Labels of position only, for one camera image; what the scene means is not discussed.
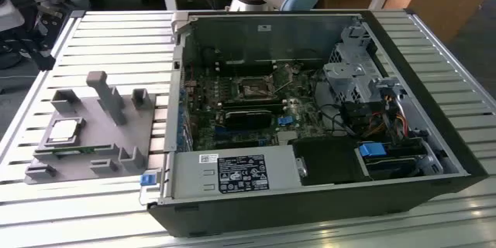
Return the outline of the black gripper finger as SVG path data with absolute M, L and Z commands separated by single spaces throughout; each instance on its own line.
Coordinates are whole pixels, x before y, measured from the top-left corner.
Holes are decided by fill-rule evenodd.
M 40 71 L 48 71 L 53 69 L 55 58 L 51 55 L 52 49 L 35 47 L 32 48 L 32 60 L 37 65 Z

